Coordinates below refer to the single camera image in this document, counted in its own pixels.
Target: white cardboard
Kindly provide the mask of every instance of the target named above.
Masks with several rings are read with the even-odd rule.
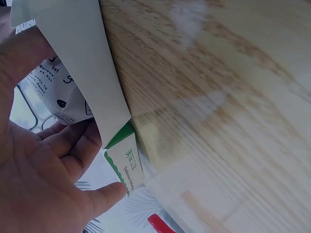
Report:
[[[131,118],[111,57],[98,0],[14,0],[11,26],[37,27],[87,100],[103,147]]]

